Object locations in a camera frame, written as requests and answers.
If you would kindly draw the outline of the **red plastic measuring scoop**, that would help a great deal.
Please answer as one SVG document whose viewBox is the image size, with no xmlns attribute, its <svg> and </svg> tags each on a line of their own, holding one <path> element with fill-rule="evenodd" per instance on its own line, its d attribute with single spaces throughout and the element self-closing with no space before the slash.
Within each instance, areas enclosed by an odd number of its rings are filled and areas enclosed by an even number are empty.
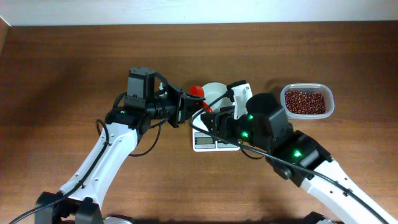
<svg viewBox="0 0 398 224">
<path fill-rule="evenodd" d="M 193 85 L 190 89 L 190 94 L 193 96 L 199 96 L 204 98 L 205 97 L 205 91 L 201 86 Z M 208 106 L 206 102 L 200 103 L 201 109 L 204 109 Z"/>
</svg>

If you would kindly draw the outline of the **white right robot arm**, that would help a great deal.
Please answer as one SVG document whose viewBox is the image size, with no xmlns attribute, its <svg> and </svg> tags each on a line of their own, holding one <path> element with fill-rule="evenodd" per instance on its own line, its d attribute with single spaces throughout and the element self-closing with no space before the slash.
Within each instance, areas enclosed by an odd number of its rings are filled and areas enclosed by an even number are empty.
<svg viewBox="0 0 398 224">
<path fill-rule="evenodd" d="M 233 106 L 202 113 L 204 133 L 264 156 L 275 173 L 314 196 L 344 223 L 397 223 L 320 143 L 293 129 L 272 94 L 254 95 L 243 107 L 238 118 Z"/>
</svg>

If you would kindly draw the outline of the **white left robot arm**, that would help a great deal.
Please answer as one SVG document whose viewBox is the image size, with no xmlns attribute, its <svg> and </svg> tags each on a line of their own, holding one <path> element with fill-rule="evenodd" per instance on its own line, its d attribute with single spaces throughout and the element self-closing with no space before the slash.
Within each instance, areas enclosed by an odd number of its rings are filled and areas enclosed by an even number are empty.
<svg viewBox="0 0 398 224">
<path fill-rule="evenodd" d="M 104 218 L 101 207 L 114 177 L 125 159 L 133 154 L 154 119 L 158 126 L 177 127 L 197 112 L 205 94 L 199 86 L 189 93 L 171 84 L 159 91 L 148 88 L 137 95 L 129 87 L 114 102 L 105 120 L 97 120 L 99 139 L 71 179 L 53 194 L 43 192 L 36 202 L 35 223 L 132 223 L 127 217 Z"/>
</svg>

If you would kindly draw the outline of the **white round bowl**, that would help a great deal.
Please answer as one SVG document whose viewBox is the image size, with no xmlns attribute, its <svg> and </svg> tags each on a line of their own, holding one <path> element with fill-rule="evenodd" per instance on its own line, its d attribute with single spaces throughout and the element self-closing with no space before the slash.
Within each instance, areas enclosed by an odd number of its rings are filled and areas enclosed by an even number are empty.
<svg viewBox="0 0 398 224">
<path fill-rule="evenodd" d="M 219 98 L 221 95 L 225 94 L 227 91 L 227 87 L 225 84 L 218 83 L 218 82 L 212 82 L 212 83 L 207 83 L 204 86 L 199 86 L 198 92 L 201 96 L 205 98 L 205 106 L 210 105 L 210 103 L 214 102 L 217 98 Z M 213 104 L 210 108 L 206 110 L 207 113 L 210 112 L 220 112 L 221 108 L 232 106 L 233 103 L 228 97 L 224 97 L 217 101 L 215 104 Z"/>
</svg>

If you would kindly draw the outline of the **white digital kitchen scale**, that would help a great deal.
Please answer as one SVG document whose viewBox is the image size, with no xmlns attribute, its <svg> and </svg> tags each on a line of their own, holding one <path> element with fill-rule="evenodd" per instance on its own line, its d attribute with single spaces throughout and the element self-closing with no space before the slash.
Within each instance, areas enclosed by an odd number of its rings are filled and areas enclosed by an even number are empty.
<svg viewBox="0 0 398 224">
<path fill-rule="evenodd" d="M 230 102 L 229 100 L 227 100 L 226 103 L 221 103 L 220 105 L 218 105 L 218 103 L 212 106 L 212 109 L 216 109 L 216 112 L 219 112 L 220 109 L 223 107 L 234 105 L 234 103 Z M 201 129 L 204 129 L 205 131 L 209 131 L 205 124 L 201 121 L 200 116 L 197 116 L 193 120 L 193 124 Z M 239 150 L 238 146 L 222 143 L 218 140 L 213 139 L 207 134 L 197 131 L 196 129 L 192 129 L 192 136 L 192 146 L 195 152 L 225 152 Z"/>
</svg>

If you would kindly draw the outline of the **clear plastic bean container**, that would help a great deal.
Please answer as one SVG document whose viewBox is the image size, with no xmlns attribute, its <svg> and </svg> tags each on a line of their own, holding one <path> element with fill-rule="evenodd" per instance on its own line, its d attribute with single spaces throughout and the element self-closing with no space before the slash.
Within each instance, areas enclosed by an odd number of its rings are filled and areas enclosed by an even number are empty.
<svg viewBox="0 0 398 224">
<path fill-rule="evenodd" d="M 331 90 L 319 83 L 295 83 L 285 86 L 280 103 L 289 119 L 324 119 L 335 109 Z"/>
</svg>

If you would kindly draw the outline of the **red adzuki beans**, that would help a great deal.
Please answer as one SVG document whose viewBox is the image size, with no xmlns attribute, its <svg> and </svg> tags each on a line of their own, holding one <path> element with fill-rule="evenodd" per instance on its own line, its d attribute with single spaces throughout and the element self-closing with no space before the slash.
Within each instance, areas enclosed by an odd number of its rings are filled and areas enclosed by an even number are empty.
<svg viewBox="0 0 398 224">
<path fill-rule="evenodd" d="M 326 113 L 325 97 L 318 92 L 305 93 L 289 90 L 284 94 L 286 108 L 295 114 Z"/>
</svg>

